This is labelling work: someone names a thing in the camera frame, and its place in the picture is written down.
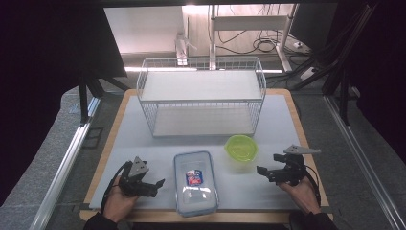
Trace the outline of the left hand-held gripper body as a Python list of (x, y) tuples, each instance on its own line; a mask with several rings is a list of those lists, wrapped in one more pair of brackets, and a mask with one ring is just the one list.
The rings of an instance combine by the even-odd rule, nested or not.
[(156, 189), (155, 184), (143, 182), (148, 172), (147, 162), (136, 156), (133, 161), (123, 164), (119, 187), (125, 196), (147, 196), (150, 189)]

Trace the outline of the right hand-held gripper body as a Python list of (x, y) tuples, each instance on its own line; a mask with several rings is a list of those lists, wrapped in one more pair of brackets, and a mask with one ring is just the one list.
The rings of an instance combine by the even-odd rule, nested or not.
[(305, 164), (304, 155), (305, 154), (315, 154), (320, 153), (319, 149), (310, 149), (297, 145), (291, 145), (283, 151), (286, 154), (286, 162), (283, 169), (271, 170), (275, 174), (276, 183), (280, 182), (290, 182), (293, 186), (299, 184), (299, 182), (307, 176), (309, 180), (314, 185), (319, 185), (319, 178), (313, 178), (307, 171), (308, 166)]

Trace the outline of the round container with green lid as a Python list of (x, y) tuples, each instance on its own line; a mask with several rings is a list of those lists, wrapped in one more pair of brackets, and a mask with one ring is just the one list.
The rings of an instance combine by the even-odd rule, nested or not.
[(256, 159), (259, 148), (253, 138), (233, 135), (225, 143), (224, 150), (234, 166), (248, 167)]

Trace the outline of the clear rectangular lidded food container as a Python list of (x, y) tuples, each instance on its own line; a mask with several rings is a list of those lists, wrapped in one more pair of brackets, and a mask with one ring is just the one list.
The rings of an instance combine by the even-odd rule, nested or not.
[(176, 211), (185, 218), (217, 210), (213, 159), (207, 151), (180, 153), (173, 158)]

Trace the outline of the white wire shelf rack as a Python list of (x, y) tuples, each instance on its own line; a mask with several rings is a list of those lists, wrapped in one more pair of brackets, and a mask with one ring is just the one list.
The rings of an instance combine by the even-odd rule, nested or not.
[(257, 57), (149, 58), (136, 89), (155, 137), (252, 135), (266, 80)]

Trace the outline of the person's right hand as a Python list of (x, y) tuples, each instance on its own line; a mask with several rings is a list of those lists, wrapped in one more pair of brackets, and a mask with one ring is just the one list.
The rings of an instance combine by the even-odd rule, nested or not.
[(278, 183), (277, 186), (290, 195), (294, 203), (305, 215), (321, 213), (321, 207), (318, 204), (314, 188), (307, 177), (304, 177), (296, 186), (284, 182)]

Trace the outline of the person's left hand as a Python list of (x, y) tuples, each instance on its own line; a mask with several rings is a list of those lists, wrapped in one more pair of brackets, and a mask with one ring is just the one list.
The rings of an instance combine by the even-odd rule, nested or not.
[(113, 183), (113, 187), (107, 196), (102, 215), (116, 223), (125, 219), (135, 207), (137, 196), (125, 196), (119, 187), (120, 177)]

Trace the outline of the white table mat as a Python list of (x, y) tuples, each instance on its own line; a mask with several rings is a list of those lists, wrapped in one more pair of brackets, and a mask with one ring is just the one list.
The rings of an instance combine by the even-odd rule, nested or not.
[(90, 206), (100, 207), (102, 195), (117, 169), (124, 162), (140, 157), (149, 167), (144, 181), (155, 183), (163, 179), (165, 183), (157, 196), (141, 198), (138, 207), (172, 210), (175, 208), (173, 157), (178, 153), (206, 150), (213, 158), (220, 211), (294, 209), (296, 205), (289, 195), (266, 177), (257, 174), (256, 170), (257, 166), (269, 170), (282, 168), (283, 164), (274, 161), (273, 155), (282, 154), (291, 145), (300, 143), (285, 96), (265, 97), (253, 139), (259, 147), (257, 156), (252, 162), (241, 163), (225, 151), (226, 136), (154, 137), (138, 98), (132, 96), (124, 108), (124, 116), (101, 180), (91, 196)]

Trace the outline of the white power strip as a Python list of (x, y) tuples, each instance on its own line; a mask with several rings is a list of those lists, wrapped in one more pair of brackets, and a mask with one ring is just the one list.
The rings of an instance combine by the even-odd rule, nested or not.
[(313, 76), (316, 72), (318, 71), (317, 68), (315, 67), (309, 67), (307, 70), (305, 70), (301, 76), (300, 79), (302, 81), (307, 80), (308, 78), (310, 78), (311, 76)]

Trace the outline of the black metal stand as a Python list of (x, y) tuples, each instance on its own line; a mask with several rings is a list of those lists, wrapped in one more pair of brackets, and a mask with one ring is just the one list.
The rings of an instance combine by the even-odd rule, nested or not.
[(323, 94), (327, 96), (331, 96), (336, 89), (339, 89), (338, 116), (346, 126), (350, 124), (348, 119), (350, 80), (346, 74), (345, 66), (348, 64), (348, 59), (352, 48), (368, 24), (376, 5), (376, 2), (364, 3), (362, 5), (361, 12), (355, 22), (354, 27), (351, 29), (348, 40), (346, 41), (337, 59), (333, 62), (332, 70), (322, 87)]
[(104, 89), (101, 84), (101, 80), (118, 87), (119, 89), (126, 91), (129, 86), (124, 83), (109, 77), (96, 76), (95, 74), (80, 74), (79, 75), (79, 105), (80, 105), (80, 125), (83, 127), (90, 120), (88, 114), (88, 99), (87, 90), (90, 90), (91, 94), (96, 98), (101, 98), (104, 94)]

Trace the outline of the dark monitor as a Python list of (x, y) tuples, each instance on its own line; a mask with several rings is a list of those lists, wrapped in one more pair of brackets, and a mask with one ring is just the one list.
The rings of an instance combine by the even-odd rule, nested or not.
[(337, 3), (300, 4), (293, 18), (290, 34), (313, 52), (320, 51), (327, 44)]

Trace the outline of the white cabinet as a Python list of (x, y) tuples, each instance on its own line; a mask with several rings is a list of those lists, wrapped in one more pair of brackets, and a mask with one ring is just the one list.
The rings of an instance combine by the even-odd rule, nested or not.
[(181, 7), (105, 8), (122, 54), (170, 53), (184, 33)]

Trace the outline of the aluminium rail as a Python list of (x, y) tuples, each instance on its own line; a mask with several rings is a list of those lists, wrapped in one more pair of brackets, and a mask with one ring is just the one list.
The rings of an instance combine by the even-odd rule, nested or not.
[(372, 193), (375, 196), (383, 214), (390, 223), (393, 230), (406, 230), (406, 221), (402, 218), (394, 200), (390, 196), (387, 189), (382, 184), (381, 180), (378, 178), (377, 173), (373, 169), (366, 153), (360, 146), (358, 140), (354, 136), (349, 125), (346, 125), (339, 114), (339, 106), (330, 97), (324, 96), (324, 101), (327, 107), (339, 127), (347, 145), (350, 148), (350, 152), (354, 156), (362, 174), (366, 178)]
[(60, 197), (60, 194), (62, 193), (66, 179), (68, 178), (69, 173), (76, 161), (81, 145), (89, 130), (91, 122), (93, 121), (100, 101), (100, 99), (92, 98), (90, 104), (86, 106), (87, 111), (85, 112), (85, 114), (88, 116), (88, 118), (85, 120), (83, 125), (79, 125), (79, 127), (77, 128), (73, 139), (56, 171), (54, 179), (50, 184), (49, 189), (38, 208), (38, 211), (36, 212), (29, 230), (46, 229), (52, 213), (55, 210), (56, 203)]

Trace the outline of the white desk frame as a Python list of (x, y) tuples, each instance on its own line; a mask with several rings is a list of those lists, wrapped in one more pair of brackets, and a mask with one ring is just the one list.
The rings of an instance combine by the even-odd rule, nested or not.
[(282, 30), (282, 40), (276, 45), (276, 52), (286, 73), (292, 71), (284, 47), (296, 13), (298, 4), (291, 7), (288, 15), (255, 15), (255, 16), (216, 16), (215, 5), (210, 12), (210, 58), (215, 58), (215, 33), (218, 31), (269, 31)]

